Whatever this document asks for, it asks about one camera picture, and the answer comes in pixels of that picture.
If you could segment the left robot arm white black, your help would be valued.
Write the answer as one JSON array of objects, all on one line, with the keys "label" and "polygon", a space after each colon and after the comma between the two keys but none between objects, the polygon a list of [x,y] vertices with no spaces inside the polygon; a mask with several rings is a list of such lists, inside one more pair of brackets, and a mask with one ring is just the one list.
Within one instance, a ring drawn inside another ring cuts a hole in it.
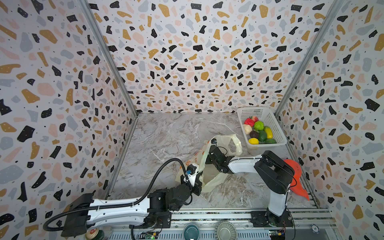
[{"label": "left robot arm white black", "polygon": [[138,199],[99,200],[92,194],[84,194],[70,205],[62,237],[84,235],[88,230],[128,225],[144,229],[171,226],[172,213],[187,204],[191,194],[199,195],[202,190],[201,173],[187,171],[189,181],[182,177],[182,183],[170,189],[156,190],[141,202]]}]

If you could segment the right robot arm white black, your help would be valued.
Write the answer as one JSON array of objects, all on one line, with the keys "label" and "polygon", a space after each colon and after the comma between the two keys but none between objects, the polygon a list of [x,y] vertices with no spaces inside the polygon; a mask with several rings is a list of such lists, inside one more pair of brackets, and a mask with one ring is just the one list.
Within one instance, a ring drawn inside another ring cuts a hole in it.
[{"label": "right robot arm white black", "polygon": [[222,174],[257,173],[270,189],[267,210],[252,211],[251,223],[255,228],[292,227],[292,217],[287,209],[287,195],[295,170],[272,151],[254,157],[225,156],[219,147],[210,147],[205,164],[212,164]]}]

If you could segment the yellow translucent plastic bag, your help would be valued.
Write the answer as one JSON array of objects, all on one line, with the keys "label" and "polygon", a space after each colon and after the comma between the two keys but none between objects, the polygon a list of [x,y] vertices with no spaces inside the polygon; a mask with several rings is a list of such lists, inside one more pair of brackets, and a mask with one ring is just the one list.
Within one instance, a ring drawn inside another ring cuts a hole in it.
[{"label": "yellow translucent plastic bag", "polygon": [[229,162],[243,153],[241,141],[236,135],[217,135],[205,142],[202,149],[184,163],[176,181],[190,183],[195,195],[209,193],[223,184],[232,171]]}]

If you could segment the dark green avocado toy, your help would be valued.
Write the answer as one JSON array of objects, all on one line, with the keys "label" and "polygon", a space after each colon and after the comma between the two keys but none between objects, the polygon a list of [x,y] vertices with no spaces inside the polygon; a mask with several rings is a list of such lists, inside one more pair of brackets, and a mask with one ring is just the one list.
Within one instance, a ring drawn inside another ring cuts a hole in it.
[{"label": "dark green avocado toy", "polygon": [[260,130],[260,131],[259,131],[259,137],[258,137],[259,142],[260,142],[260,143],[263,143],[263,142],[265,142],[267,139],[268,139],[268,135],[267,135],[267,133],[266,133],[264,130]]}]

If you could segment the beige peach toy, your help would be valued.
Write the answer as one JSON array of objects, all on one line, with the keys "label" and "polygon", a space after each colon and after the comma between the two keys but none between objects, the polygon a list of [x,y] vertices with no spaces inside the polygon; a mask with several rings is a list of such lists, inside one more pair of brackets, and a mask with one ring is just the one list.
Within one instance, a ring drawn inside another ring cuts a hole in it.
[{"label": "beige peach toy", "polygon": [[247,124],[244,124],[243,128],[246,135],[249,135],[253,131],[253,127]]}]

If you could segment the bright green fruit toy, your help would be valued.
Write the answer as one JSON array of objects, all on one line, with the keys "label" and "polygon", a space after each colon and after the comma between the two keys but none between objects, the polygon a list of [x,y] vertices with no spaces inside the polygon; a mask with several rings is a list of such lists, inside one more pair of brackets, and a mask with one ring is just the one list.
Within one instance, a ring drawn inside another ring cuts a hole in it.
[{"label": "bright green fruit toy", "polygon": [[262,131],[262,130],[264,130],[264,127],[265,127],[265,125],[262,121],[255,122],[255,124],[253,126],[255,131]]}]

